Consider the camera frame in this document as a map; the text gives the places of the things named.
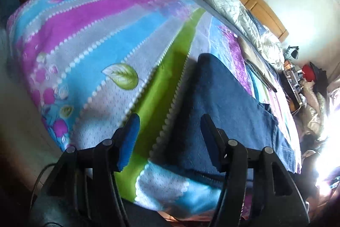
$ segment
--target purple stripe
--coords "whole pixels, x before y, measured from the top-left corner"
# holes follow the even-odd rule
[[[49,53],[61,41],[84,26],[108,15],[119,13],[135,4],[147,4],[150,1],[153,0],[100,0],[52,17],[23,47],[21,59],[23,72],[29,75],[39,53]],[[21,37],[18,46],[22,45],[23,38]]]
[[[244,87],[244,89],[252,95],[252,90],[247,78],[247,71],[245,69],[245,64],[243,60],[243,56],[240,50],[240,46],[238,45],[235,36],[233,33],[227,33],[227,38],[229,41],[229,48],[230,52],[232,54],[232,61],[235,66],[236,71],[236,78],[241,83],[241,85]]]

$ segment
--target bed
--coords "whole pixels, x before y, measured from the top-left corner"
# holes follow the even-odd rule
[[[159,162],[202,53],[270,107],[294,153],[290,170],[300,171],[299,138],[279,81],[275,93],[247,69],[237,37],[249,40],[203,0],[30,0],[10,17],[7,33],[21,80],[62,151],[93,147],[131,113],[140,116],[130,162],[116,174],[121,196],[133,203],[186,220],[208,220],[217,204],[218,185]]]

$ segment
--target red cloth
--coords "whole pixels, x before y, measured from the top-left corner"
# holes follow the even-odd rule
[[[307,82],[315,81],[315,73],[310,65],[304,65],[302,67],[303,77],[306,78]]]

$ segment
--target leaf print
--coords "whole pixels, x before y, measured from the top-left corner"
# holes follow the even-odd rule
[[[132,90],[138,85],[137,72],[128,64],[112,64],[103,69],[102,73],[108,76],[121,89]]]
[[[59,115],[63,119],[67,119],[73,112],[73,107],[70,105],[65,105],[60,108]]]

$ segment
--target floor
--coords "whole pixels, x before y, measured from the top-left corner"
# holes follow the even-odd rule
[[[18,74],[7,64],[8,43],[0,27],[0,158],[32,189],[41,169],[61,151],[48,135]]]

